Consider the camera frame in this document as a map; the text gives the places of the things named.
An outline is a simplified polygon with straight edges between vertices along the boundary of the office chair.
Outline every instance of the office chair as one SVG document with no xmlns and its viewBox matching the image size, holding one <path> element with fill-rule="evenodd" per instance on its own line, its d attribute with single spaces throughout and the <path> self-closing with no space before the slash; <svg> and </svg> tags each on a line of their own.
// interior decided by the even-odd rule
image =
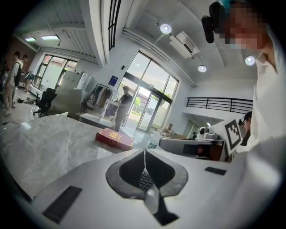
<svg viewBox="0 0 286 229">
<path fill-rule="evenodd" d="M 35 115 L 35 113 L 40 113 L 40 117 L 43 113 L 49 115 L 48 110 L 51 107 L 52 101 L 57 96 L 55 90 L 52 88 L 47 88 L 47 90 L 43 92 L 41 100 L 38 99 L 38 95 L 39 94 L 37 92 L 36 105 L 39 107 L 39 110 L 33 112 L 33 115 Z"/>
</svg>

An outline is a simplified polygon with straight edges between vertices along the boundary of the red book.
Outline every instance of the red book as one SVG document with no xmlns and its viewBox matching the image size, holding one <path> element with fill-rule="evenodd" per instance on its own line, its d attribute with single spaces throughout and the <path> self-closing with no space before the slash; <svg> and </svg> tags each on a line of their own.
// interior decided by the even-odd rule
<svg viewBox="0 0 286 229">
<path fill-rule="evenodd" d="M 105 144 L 108 144 L 112 147 L 122 149 L 122 150 L 131 150 L 133 148 L 133 139 L 125 134 L 118 133 L 116 131 L 105 128 L 102 131 L 99 131 L 95 135 L 95 139 L 101 141 Z"/>
</svg>

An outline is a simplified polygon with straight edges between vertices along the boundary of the railing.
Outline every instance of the railing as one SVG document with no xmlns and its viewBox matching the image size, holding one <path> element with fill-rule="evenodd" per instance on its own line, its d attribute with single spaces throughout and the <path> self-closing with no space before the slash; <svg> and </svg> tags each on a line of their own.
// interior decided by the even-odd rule
<svg viewBox="0 0 286 229">
<path fill-rule="evenodd" d="M 121 0 L 111 0 L 110 13 L 109 13 L 109 26 L 108 26 L 109 51 L 113 47 L 115 47 L 116 25 L 117 25 L 120 4 L 121 4 Z"/>
<path fill-rule="evenodd" d="M 252 111 L 253 100 L 220 97 L 188 97 L 187 107 L 189 106 L 246 114 Z"/>
</svg>

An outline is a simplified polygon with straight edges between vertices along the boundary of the recessed light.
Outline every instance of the recessed light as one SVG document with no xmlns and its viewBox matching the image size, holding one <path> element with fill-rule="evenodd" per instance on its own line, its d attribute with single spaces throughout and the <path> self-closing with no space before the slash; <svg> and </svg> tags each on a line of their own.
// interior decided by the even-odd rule
<svg viewBox="0 0 286 229">
<path fill-rule="evenodd" d="M 172 31 L 172 28 L 168 24 L 163 24 L 160 26 L 160 30 L 164 34 L 169 34 Z"/>
<path fill-rule="evenodd" d="M 255 58 L 250 55 L 250 56 L 245 58 L 245 63 L 249 66 L 254 65 L 255 64 Z"/>
<path fill-rule="evenodd" d="M 31 42 L 31 41 L 36 41 L 35 38 L 25 38 L 26 41 Z"/>
<path fill-rule="evenodd" d="M 201 65 L 201 66 L 198 67 L 198 70 L 199 70 L 200 72 L 206 72 L 206 67 L 203 66 L 203 65 Z"/>
<path fill-rule="evenodd" d="M 59 37 L 57 35 L 52 36 L 42 36 L 43 40 L 59 40 Z"/>
</svg>

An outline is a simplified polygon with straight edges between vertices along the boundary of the sneaker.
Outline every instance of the sneaker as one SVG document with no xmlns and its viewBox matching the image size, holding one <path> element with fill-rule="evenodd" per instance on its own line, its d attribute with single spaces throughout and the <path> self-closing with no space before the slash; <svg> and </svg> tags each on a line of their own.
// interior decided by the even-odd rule
<svg viewBox="0 0 286 229">
<path fill-rule="evenodd" d="M 9 115 L 11 115 L 11 114 L 12 114 L 12 111 L 11 111 L 11 110 L 7 110 L 6 113 L 5 113 L 6 116 L 9 116 Z"/>
</svg>

